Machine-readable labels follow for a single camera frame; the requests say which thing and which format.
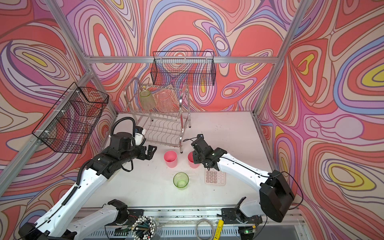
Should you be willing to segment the clear pink cup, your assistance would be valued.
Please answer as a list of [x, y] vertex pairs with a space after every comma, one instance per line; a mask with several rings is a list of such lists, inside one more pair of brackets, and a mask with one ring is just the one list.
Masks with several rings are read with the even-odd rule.
[[157, 107], [162, 113], [169, 113], [173, 110], [173, 100], [169, 92], [161, 92], [158, 95]]

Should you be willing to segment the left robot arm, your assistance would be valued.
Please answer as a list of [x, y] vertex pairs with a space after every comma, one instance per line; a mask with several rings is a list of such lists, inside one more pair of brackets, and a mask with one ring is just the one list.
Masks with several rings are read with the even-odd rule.
[[132, 117], [117, 120], [111, 128], [110, 144], [101, 153], [86, 161], [74, 185], [35, 223], [25, 223], [19, 229], [21, 240], [83, 240], [108, 225], [125, 225], [130, 217], [128, 206], [111, 200], [96, 212], [75, 221], [74, 217], [94, 192], [125, 163], [135, 159], [151, 160], [156, 146], [145, 146], [145, 130]]

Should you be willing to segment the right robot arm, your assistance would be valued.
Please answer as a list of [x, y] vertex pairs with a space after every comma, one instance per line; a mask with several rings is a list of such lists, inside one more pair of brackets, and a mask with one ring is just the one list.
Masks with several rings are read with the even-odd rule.
[[255, 199], [243, 197], [232, 209], [234, 216], [228, 218], [239, 223], [246, 223], [254, 216], [265, 215], [281, 223], [291, 207], [295, 195], [284, 173], [277, 170], [270, 172], [252, 167], [232, 156], [222, 148], [213, 149], [207, 144], [204, 135], [199, 134], [192, 140], [194, 164], [214, 169], [234, 176], [255, 190], [259, 196]]

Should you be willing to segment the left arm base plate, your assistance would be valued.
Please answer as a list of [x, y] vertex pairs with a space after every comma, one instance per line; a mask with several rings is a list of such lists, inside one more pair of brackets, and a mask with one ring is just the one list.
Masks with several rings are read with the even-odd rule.
[[107, 226], [131, 226], [143, 213], [143, 209], [119, 210], [116, 220], [107, 224]]

